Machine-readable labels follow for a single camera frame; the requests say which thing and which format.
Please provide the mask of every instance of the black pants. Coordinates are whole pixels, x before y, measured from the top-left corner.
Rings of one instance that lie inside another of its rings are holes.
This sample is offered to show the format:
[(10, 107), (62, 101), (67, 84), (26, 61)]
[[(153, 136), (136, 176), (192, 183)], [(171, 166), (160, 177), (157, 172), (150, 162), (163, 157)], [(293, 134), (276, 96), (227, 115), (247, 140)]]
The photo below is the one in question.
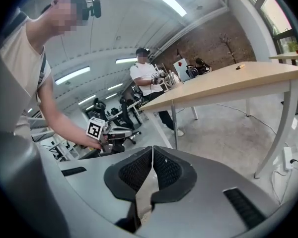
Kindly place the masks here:
[[(144, 96), (144, 98), (148, 101), (152, 101), (154, 100), (155, 98), (159, 97), (160, 95), (164, 94), (163, 91), (161, 92), (155, 92), (155, 93), (151, 93), (149, 95), (146, 95)], [(160, 111), (159, 112), (159, 116), (160, 116), (160, 119), (162, 121), (163, 124), (167, 125), (167, 127), (169, 129), (172, 129), (174, 130), (174, 127), (173, 127), (173, 121), (168, 113), (168, 111)]]

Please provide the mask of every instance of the black vent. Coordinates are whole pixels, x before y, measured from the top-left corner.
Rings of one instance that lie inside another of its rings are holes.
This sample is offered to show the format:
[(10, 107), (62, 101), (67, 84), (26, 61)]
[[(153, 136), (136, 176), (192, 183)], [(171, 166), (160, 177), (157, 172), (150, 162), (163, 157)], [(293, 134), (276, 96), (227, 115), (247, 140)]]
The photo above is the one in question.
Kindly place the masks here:
[(66, 169), (62, 171), (62, 174), (67, 177), (67, 176), (71, 176), (71, 175), (75, 175), (75, 174), (79, 174), (81, 172), (86, 171), (86, 168), (83, 167), (78, 167), (78, 168), (74, 168), (74, 169)]
[(229, 189), (223, 193), (249, 229), (265, 220), (264, 215), (238, 188)]
[(143, 185), (151, 170), (151, 155), (151, 152), (143, 154), (140, 158), (137, 158), (119, 170), (119, 178), (136, 193)]
[(182, 174), (178, 163), (157, 151), (154, 153), (153, 168), (158, 177), (159, 190), (174, 184)]

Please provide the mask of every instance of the gray floor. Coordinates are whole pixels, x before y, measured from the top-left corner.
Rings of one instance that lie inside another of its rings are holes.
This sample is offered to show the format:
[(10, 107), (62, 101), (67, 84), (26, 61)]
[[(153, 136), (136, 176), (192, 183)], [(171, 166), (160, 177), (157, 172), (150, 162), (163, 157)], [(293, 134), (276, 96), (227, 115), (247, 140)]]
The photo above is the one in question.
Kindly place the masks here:
[[(280, 103), (282, 100), (283, 95), (252, 98), (251, 114), (277, 131), (283, 109)], [(245, 100), (221, 104), (246, 111)], [(283, 170), (281, 156), (276, 160), (271, 173), (261, 179), (253, 178), (275, 137), (275, 133), (269, 127), (253, 117), (246, 117), (240, 111), (216, 104), (196, 107), (196, 110), (198, 120), (193, 119), (190, 108), (178, 110), (178, 126), (185, 133), (183, 137), (179, 137), (179, 150), (226, 164), (257, 184), (276, 202), (284, 203), (298, 195), (298, 163), (294, 163), (294, 169), (286, 173)], [(162, 128), (174, 146), (171, 130), (163, 126)], [(148, 120), (139, 130), (142, 135), (135, 139), (137, 144), (126, 143), (126, 150), (148, 145), (164, 146), (162, 139)], [(292, 149), (293, 158), (298, 160), (298, 115), (286, 142)], [(278, 170), (284, 176), (273, 173), (273, 170)], [(276, 193), (273, 191), (272, 178)], [(138, 192), (138, 200), (142, 205), (139, 207), (140, 216), (148, 210), (151, 192), (155, 190), (157, 190), (156, 176), (152, 172)]]

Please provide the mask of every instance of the brick wall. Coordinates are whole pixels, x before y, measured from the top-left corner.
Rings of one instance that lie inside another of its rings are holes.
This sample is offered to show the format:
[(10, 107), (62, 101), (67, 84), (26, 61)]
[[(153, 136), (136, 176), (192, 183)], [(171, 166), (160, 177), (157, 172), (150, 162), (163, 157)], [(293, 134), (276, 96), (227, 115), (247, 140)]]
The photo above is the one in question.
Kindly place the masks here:
[(173, 69), (173, 64), (180, 60), (176, 56), (177, 49), (190, 64), (195, 64), (195, 59), (200, 57), (213, 70), (234, 64), (232, 56), (220, 37), (227, 34), (230, 48), (234, 53), (236, 62), (256, 61), (252, 46), (246, 37), (237, 19), (227, 12), (220, 15), (184, 35), (173, 43), (152, 64), (163, 63), (167, 69)]

